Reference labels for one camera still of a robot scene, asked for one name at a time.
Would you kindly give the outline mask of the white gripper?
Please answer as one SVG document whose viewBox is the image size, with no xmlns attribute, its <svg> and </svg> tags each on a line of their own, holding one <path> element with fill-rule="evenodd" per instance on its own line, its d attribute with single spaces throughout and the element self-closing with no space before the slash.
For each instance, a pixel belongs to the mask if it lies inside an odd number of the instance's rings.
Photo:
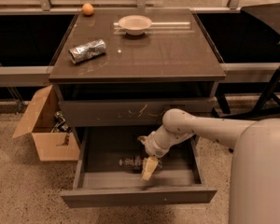
<svg viewBox="0 0 280 224">
<path fill-rule="evenodd" d="M 168 152 L 168 149 L 162 148 L 157 144 L 154 139 L 154 132 L 152 132 L 149 136 L 138 136 L 137 140 L 142 143 L 145 142 L 144 146 L 146 153 L 148 154 L 148 156 L 151 156 L 148 158 L 144 158 L 141 174 L 141 179 L 148 181 L 152 177 L 154 171 L 158 166 L 158 159 L 162 158 Z"/>
</svg>

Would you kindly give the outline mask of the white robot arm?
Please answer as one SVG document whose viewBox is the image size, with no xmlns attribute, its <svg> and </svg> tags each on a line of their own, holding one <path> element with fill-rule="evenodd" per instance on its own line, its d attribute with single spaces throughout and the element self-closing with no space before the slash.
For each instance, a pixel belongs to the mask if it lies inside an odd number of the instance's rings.
<svg viewBox="0 0 280 224">
<path fill-rule="evenodd" d="M 170 109 L 157 131 L 138 138 L 148 154 L 142 178 L 149 180 L 158 159 L 193 135 L 233 150 L 229 224 L 280 224 L 280 119 L 203 118 Z"/>
</svg>

